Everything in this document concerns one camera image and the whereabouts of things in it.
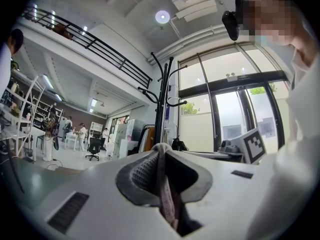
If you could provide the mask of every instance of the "green surface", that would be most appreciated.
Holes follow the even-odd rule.
[[[0,165],[1,175],[16,202],[30,210],[34,210],[51,191],[75,177],[44,169],[18,157],[12,159],[24,193],[19,188],[9,160]]]

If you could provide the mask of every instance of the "light fixture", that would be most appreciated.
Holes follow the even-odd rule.
[[[93,98],[91,101],[91,107],[95,107],[96,104],[97,104],[97,100]]]
[[[58,94],[55,94],[56,98],[62,102],[62,99],[60,98],[60,96]]]
[[[84,27],[83,27],[83,30],[84,30],[84,31],[82,31],[82,35],[84,35],[84,34],[86,33],[85,31],[87,31],[87,29],[88,29],[87,26],[84,26]]]
[[[38,8],[38,6],[35,4],[34,5],[34,19],[35,20],[37,19],[37,8]]]
[[[170,20],[170,15],[165,10],[160,10],[155,14],[155,20],[161,24],[165,24]]]
[[[53,85],[51,84],[48,76],[47,76],[46,74],[44,74],[44,75],[43,75],[43,78],[44,78],[44,80],[46,81],[47,85],[48,85],[51,89],[53,89],[54,87],[53,87]]]
[[[51,15],[51,23],[53,24],[53,28],[55,27],[55,15],[56,15],[56,12],[53,10],[52,11],[52,15]]]

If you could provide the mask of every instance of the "green tree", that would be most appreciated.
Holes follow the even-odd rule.
[[[271,82],[269,83],[270,87],[271,87],[271,90],[273,93],[276,93],[277,92],[277,87],[275,85],[274,82]],[[265,88],[264,87],[257,87],[257,88],[252,88],[250,89],[250,93],[252,95],[255,95],[255,94],[264,94],[266,92]]]
[[[196,114],[200,111],[199,109],[194,109],[195,104],[193,102],[188,102],[187,104],[183,104],[181,106],[182,115],[192,115]]]

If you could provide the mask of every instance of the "dark hair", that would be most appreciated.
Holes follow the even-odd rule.
[[[14,41],[14,52],[16,53],[24,42],[24,34],[20,29],[16,28],[10,33],[10,37],[12,37],[12,41]]]

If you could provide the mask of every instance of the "floor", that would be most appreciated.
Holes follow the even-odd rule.
[[[36,149],[36,161],[35,165],[46,168],[48,170],[54,171],[56,168],[63,166],[64,168],[76,169],[76,170],[86,170],[89,167],[92,167],[97,164],[106,163],[109,160],[106,158],[106,151],[101,150],[99,153],[99,161],[96,158],[92,158],[89,161],[89,157],[85,157],[86,155],[90,155],[87,151],[79,151],[79,143],[77,142],[74,151],[74,142],[71,141],[69,145],[66,146],[65,143],[62,142],[62,139],[59,138],[59,150],[55,150],[52,148],[52,158],[57,159],[57,161],[44,161],[41,148],[41,142],[38,141],[37,149]]]

